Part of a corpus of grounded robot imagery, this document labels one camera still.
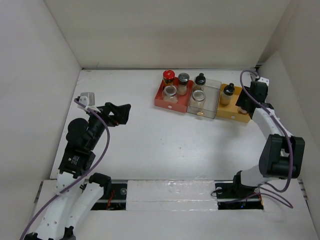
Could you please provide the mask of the black cap white bottle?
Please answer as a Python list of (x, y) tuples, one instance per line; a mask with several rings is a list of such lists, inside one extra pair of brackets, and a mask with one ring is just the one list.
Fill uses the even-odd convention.
[(220, 104), (228, 105), (231, 102), (234, 92), (235, 92), (235, 87), (233, 83), (229, 83), (227, 86), (225, 86), (220, 95), (220, 101), (219, 101)]

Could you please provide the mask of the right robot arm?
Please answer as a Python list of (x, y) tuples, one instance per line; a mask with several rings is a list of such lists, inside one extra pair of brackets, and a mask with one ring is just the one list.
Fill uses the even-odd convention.
[(236, 102), (236, 106), (247, 112), (259, 126), (266, 139), (258, 164), (233, 177), (231, 191), (237, 197), (277, 179), (287, 181), (284, 187), (287, 190), (291, 180), (301, 173), (305, 140), (286, 130), (273, 106), (265, 102), (268, 89), (268, 81), (252, 81), (249, 87), (242, 89)]

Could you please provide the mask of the grey lid spice bottle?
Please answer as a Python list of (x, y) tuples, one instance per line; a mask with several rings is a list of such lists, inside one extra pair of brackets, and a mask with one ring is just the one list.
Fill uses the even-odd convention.
[(188, 89), (188, 81), (190, 80), (189, 74), (182, 72), (178, 75), (178, 88), (177, 93), (180, 96), (185, 96)]

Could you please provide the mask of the red lid sauce jar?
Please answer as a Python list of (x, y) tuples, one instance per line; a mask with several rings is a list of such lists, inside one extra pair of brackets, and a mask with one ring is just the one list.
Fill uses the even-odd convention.
[(163, 86), (172, 86), (175, 80), (175, 72), (173, 70), (165, 70), (162, 74)]

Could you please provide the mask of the wide clear glass jar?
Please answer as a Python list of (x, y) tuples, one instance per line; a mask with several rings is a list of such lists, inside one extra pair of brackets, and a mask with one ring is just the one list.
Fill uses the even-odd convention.
[(178, 102), (177, 88), (174, 85), (164, 87), (162, 91), (162, 98), (166, 102), (176, 104)]

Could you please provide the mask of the black knob cap bottle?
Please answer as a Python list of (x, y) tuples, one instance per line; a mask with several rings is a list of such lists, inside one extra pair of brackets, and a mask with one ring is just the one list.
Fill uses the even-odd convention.
[(204, 90), (204, 87), (206, 85), (206, 77), (203, 73), (200, 73), (198, 76), (195, 77), (194, 83), (193, 83), (193, 91), (197, 90)]

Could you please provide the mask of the silver lid small jar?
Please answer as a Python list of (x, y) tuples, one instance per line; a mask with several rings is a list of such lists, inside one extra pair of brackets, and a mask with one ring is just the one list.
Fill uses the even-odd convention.
[(245, 109), (243, 109), (242, 107), (240, 107), (240, 106), (237, 108), (237, 112), (239, 114), (241, 114), (241, 115), (247, 115), (248, 114), (248, 112)]

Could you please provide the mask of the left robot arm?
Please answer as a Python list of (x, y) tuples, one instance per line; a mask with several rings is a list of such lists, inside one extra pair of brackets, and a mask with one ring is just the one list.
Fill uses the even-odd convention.
[(68, 124), (54, 194), (25, 227), (22, 240), (74, 240), (94, 204), (113, 196), (111, 178), (93, 170), (109, 148), (109, 128), (128, 122), (131, 105), (107, 102), (95, 107), (78, 98), (74, 101), (89, 118), (76, 118)]

